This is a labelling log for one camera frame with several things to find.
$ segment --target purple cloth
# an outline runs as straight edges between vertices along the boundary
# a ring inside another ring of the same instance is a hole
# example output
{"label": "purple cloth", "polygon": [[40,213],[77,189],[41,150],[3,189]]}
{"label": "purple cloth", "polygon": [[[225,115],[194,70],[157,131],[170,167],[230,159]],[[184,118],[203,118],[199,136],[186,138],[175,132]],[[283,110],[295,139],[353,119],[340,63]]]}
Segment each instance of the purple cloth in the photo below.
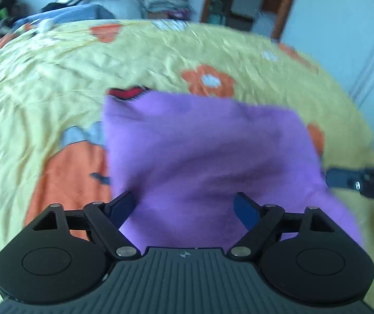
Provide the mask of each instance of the purple cloth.
{"label": "purple cloth", "polygon": [[121,232],[141,251],[228,249],[246,233],[233,210],[239,191],[287,212],[318,206],[361,242],[292,111],[188,94],[107,96],[104,133],[113,196],[130,190],[138,202]]}

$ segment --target orange flower pattern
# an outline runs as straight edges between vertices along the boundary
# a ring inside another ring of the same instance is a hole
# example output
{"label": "orange flower pattern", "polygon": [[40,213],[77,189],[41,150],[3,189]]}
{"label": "orange flower pattern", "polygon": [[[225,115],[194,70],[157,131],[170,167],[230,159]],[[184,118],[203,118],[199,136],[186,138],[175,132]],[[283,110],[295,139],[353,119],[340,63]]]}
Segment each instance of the orange flower pattern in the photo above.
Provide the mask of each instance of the orange flower pattern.
{"label": "orange flower pattern", "polygon": [[183,71],[182,77],[190,85],[190,92],[195,95],[230,98],[235,93],[235,79],[208,65],[200,65],[196,71]]}
{"label": "orange flower pattern", "polygon": [[309,61],[307,61],[305,58],[302,58],[298,52],[294,49],[294,48],[291,48],[289,46],[286,46],[285,44],[283,43],[280,43],[278,44],[278,47],[281,51],[285,52],[290,58],[292,59],[295,59],[297,60],[298,62],[300,62],[301,64],[305,65],[307,68],[309,69],[313,69],[315,70],[316,72],[319,71],[319,69],[312,65]]}
{"label": "orange flower pattern", "polygon": [[116,23],[91,27],[91,34],[103,43],[110,43],[120,33],[121,25]]}
{"label": "orange flower pattern", "polygon": [[315,146],[316,152],[318,153],[318,156],[322,157],[325,149],[325,133],[317,124],[313,122],[308,125],[307,130],[309,132],[310,138],[312,139],[313,145]]}

